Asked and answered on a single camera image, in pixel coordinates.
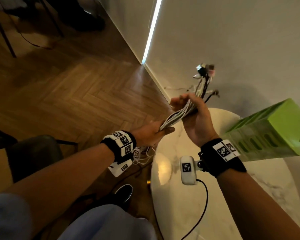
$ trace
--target chair leg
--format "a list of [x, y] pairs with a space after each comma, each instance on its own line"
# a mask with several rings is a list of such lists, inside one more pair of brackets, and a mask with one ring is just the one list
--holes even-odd
[[57, 139], [56, 139], [56, 142], [57, 142], [58, 144], [74, 146], [75, 152], [78, 152], [78, 143], [76, 143], [76, 142], [73, 142], [73, 141], [67, 141], [67, 140], [57, 140]]
[[11, 55], [13, 56], [13, 58], [16, 58], [17, 56], [13, 51], [13, 48], [12, 48], [12, 46], [11, 46], [9, 40], [8, 40], [8, 37], [6, 36], [6, 33], [4, 32], [4, 29], [1, 26], [1, 23], [0, 23], [0, 32], [1, 32], [2, 37], [4, 38], [4, 41], [6, 42], [8, 48], [10, 50]]
[[44, 0], [40, 0], [40, 3], [42, 4], [42, 6], [44, 7], [45, 11], [47, 12], [48, 16], [50, 17], [52, 23], [55, 25], [56, 27], [56, 30], [58, 31], [59, 35], [64, 38], [64, 34], [63, 32], [61, 31], [61, 29], [59, 28], [58, 24], [56, 23], [56, 20], [54, 20], [49, 8], [47, 7], [47, 5], [44, 3]]

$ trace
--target led light strip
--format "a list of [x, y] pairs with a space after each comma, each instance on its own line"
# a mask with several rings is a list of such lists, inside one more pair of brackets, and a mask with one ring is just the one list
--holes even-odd
[[153, 18], [152, 18], [152, 22], [151, 22], [151, 26], [150, 26], [150, 32], [149, 32], [147, 44], [145, 46], [145, 50], [144, 50], [143, 59], [142, 59], [141, 64], [144, 64], [146, 62], [146, 59], [147, 59], [147, 55], [148, 55], [148, 52], [149, 52], [149, 47], [150, 47], [152, 36], [153, 36], [153, 31], [155, 30], [156, 22], [157, 22], [157, 19], [158, 19], [158, 14], [159, 14], [161, 2], [162, 2], [162, 0], [157, 0], [157, 3], [155, 5]]

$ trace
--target left hand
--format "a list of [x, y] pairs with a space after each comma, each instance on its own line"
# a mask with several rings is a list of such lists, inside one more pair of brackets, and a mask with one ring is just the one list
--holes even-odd
[[152, 147], [158, 143], [162, 137], [174, 132], [174, 127], [168, 127], [162, 131], [159, 131], [160, 126], [164, 123], [162, 121], [150, 122], [138, 129], [133, 130], [131, 133], [136, 139], [137, 147]]

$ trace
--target hand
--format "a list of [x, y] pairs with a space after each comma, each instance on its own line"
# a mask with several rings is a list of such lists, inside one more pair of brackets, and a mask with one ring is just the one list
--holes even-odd
[[196, 97], [194, 93], [185, 93], [179, 97], [173, 97], [170, 105], [174, 111], [178, 111], [185, 106], [189, 99], [196, 105], [198, 113], [182, 119], [184, 129], [190, 140], [198, 147], [202, 147], [208, 141], [219, 138], [213, 128], [211, 115], [204, 101]]
[[136, 139], [136, 146], [152, 147], [156, 143], [158, 143], [162, 139], [162, 137], [176, 130], [174, 127], [168, 127], [162, 131], [159, 131], [159, 128], [163, 123], [164, 120], [150, 122], [149, 124], [132, 131], [131, 133]]

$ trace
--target forearm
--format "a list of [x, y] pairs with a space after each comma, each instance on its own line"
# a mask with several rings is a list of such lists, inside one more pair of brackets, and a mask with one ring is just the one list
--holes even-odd
[[244, 240], [300, 240], [300, 228], [248, 173], [228, 169], [217, 181]]
[[76, 153], [17, 182], [6, 190], [30, 206], [33, 234], [62, 214], [114, 161], [100, 144]]

